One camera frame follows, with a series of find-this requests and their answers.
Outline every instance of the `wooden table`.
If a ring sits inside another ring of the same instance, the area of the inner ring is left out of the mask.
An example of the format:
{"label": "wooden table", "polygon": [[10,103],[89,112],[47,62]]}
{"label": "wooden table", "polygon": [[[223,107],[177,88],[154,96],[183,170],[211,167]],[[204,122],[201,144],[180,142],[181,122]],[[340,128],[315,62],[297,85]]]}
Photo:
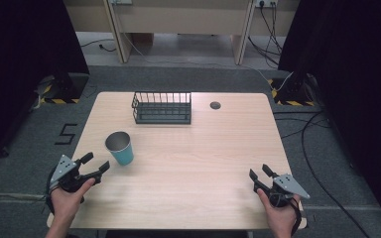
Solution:
{"label": "wooden table", "polygon": [[[72,228],[268,228],[249,169],[266,185],[262,164],[291,171],[265,94],[192,93],[190,125],[135,124],[133,94],[102,92],[95,101],[73,157],[94,153],[82,174],[106,161],[111,168],[85,195]],[[114,131],[131,136],[135,159],[126,167],[104,147]]]}

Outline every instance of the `metal rack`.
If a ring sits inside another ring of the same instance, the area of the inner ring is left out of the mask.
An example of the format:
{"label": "metal rack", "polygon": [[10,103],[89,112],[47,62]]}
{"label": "metal rack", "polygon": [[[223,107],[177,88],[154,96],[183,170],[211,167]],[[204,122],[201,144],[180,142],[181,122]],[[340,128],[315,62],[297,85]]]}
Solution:
{"label": "metal rack", "polygon": [[137,124],[191,123],[191,93],[188,91],[136,91],[132,108]]}

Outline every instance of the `blue cup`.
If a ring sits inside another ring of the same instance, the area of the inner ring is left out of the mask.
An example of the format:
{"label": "blue cup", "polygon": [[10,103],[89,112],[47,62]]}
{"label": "blue cup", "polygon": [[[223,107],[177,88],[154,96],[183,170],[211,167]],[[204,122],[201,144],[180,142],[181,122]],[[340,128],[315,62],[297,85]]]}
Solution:
{"label": "blue cup", "polygon": [[106,148],[121,166],[126,166],[134,159],[131,137],[126,132],[114,132],[106,139]]}

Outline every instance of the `wall socket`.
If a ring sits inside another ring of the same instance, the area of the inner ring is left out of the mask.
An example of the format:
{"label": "wall socket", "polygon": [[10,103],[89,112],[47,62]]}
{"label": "wall socket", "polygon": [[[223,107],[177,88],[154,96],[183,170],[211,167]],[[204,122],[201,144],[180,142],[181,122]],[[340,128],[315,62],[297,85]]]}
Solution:
{"label": "wall socket", "polygon": [[264,1],[264,8],[272,8],[272,4],[275,3],[277,7],[278,0],[255,0],[255,7],[260,7],[261,1]]}

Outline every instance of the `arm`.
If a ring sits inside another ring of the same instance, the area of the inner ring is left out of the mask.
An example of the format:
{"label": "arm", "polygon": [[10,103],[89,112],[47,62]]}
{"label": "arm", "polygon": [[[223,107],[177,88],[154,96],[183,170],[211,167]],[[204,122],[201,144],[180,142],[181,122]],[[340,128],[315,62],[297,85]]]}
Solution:
{"label": "arm", "polygon": [[55,208],[55,217],[46,238],[64,238],[66,236],[79,210],[82,197],[94,183],[95,179],[90,178],[74,193],[69,193],[59,187],[52,191],[51,196]]}
{"label": "arm", "polygon": [[[264,204],[267,213],[268,226],[271,228],[275,238],[292,237],[293,225],[296,222],[296,213],[290,205],[284,207],[273,207],[268,196],[262,189],[258,189],[257,193]],[[295,201],[291,201],[296,205],[299,203],[300,197],[295,194]]]}

